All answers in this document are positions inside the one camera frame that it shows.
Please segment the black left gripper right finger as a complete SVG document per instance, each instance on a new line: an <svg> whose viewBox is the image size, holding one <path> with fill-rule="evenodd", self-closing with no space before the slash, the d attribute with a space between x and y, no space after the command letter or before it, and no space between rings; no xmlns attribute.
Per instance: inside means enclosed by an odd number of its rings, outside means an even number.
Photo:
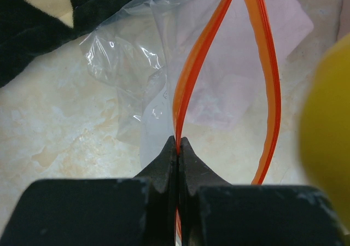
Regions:
<svg viewBox="0 0 350 246"><path fill-rule="evenodd" d="M346 245L320 190L304 185L233 185L183 138L178 158L182 245Z"/></svg>

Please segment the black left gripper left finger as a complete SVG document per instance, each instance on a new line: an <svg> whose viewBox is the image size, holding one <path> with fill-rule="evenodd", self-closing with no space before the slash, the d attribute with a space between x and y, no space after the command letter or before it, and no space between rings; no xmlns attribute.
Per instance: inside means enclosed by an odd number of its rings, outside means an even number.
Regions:
<svg viewBox="0 0 350 246"><path fill-rule="evenodd" d="M175 245L174 137L133 178L41 179L22 193L1 245Z"/></svg>

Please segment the yellow pear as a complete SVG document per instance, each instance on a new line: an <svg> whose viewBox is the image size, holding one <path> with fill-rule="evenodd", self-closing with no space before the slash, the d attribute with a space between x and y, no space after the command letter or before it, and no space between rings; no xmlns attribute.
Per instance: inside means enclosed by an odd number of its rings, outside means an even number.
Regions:
<svg viewBox="0 0 350 246"><path fill-rule="evenodd" d="M349 35L323 56L301 111L300 161L349 228Z"/></svg>

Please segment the clear zip bag orange zipper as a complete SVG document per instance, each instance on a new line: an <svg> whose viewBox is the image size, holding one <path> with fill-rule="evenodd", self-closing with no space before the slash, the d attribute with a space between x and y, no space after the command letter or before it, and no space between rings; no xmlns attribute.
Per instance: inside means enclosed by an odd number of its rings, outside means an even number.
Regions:
<svg viewBox="0 0 350 246"><path fill-rule="evenodd" d="M232 0L133 0L81 43L89 73L113 85L118 140L140 147L143 167L169 136L177 145L202 66ZM282 103L278 60L265 0L244 0L258 47L267 96L267 130L253 184L275 152Z"/></svg>

